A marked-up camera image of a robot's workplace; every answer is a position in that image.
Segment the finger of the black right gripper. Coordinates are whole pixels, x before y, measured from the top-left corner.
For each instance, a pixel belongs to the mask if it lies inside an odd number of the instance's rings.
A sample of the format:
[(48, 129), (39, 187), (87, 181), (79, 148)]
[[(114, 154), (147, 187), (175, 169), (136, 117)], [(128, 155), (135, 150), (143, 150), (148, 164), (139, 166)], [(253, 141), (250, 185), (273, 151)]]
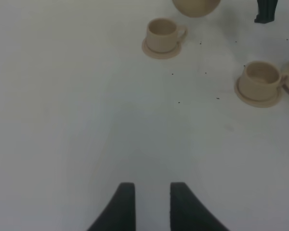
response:
[(266, 24), (275, 20), (275, 12), (278, 0), (257, 0), (258, 14), (255, 23)]

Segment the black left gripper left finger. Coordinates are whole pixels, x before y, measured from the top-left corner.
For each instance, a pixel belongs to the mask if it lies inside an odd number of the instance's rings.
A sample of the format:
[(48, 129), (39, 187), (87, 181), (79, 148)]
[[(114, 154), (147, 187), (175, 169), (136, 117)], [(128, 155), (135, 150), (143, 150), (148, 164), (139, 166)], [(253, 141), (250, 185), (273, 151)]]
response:
[(134, 183), (121, 183), (100, 216), (88, 231), (135, 231), (136, 203)]

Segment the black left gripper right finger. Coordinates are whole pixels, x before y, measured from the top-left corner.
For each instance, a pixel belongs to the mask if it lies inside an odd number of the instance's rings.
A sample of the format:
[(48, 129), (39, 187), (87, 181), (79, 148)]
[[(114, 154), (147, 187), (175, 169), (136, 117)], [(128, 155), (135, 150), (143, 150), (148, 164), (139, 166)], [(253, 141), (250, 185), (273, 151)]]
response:
[(184, 182), (170, 185), (171, 231), (228, 231)]

